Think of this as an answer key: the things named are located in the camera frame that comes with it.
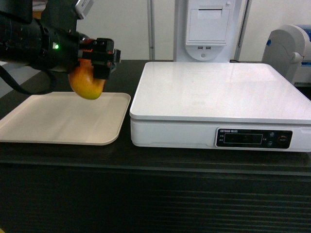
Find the printer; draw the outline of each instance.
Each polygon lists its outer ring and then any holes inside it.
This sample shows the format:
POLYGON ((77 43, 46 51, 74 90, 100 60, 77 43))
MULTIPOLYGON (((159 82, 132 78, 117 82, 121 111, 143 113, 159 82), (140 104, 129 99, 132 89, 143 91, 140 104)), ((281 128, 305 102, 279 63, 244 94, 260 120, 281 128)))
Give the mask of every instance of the printer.
POLYGON ((294 86, 311 86, 311 25, 283 25, 272 31, 262 62, 294 86))

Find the scale platform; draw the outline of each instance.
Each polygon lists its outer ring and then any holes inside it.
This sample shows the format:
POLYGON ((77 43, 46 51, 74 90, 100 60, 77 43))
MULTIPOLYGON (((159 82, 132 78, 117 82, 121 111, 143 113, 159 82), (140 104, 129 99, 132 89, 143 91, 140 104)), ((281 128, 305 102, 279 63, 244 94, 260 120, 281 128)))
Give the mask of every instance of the scale platform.
POLYGON ((137 146, 311 151, 311 101, 266 64, 147 63, 130 116, 137 146))

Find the digital display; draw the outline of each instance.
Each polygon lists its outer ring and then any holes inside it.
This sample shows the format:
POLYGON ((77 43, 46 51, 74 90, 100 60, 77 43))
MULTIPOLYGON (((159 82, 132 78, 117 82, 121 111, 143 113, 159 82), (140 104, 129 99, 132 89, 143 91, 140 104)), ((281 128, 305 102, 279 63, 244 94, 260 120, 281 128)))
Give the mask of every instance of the digital display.
POLYGON ((262 134, 225 133, 224 143, 261 144, 262 134))
POLYGON ((216 146, 224 148, 287 149, 293 132, 290 130, 219 128, 216 146))

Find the black cable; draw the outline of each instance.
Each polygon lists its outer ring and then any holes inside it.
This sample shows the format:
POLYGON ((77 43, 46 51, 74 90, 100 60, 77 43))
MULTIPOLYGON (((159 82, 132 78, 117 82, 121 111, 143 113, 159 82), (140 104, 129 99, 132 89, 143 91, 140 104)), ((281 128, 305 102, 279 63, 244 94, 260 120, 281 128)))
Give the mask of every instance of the black cable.
POLYGON ((238 60, 230 60, 230 63, 240 63, 238 60))
POLYGON ((39 92, 29 92, 22 88, 14 78, 2 67, 0 66, 0 77, 14 90, 18 91, 19 93, 26 94, 26 95, 44 95, 51 93, 56 87, 56 77, 50 72, 49 70, 43 70, 48 77, 50 78, 50 86, 48 89, 39 91, 39 92))

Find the plastic tray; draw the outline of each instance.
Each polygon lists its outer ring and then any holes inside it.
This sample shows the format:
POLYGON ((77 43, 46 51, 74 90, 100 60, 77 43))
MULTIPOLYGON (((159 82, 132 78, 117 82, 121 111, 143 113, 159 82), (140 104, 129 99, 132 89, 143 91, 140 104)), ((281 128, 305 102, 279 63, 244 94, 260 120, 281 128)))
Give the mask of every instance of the plastic tray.
POLYGON ((130 99, 105 92, 96 100, 74 92, 33 95, 0 120, 0 141, 107 145, 118 138, 130 99))

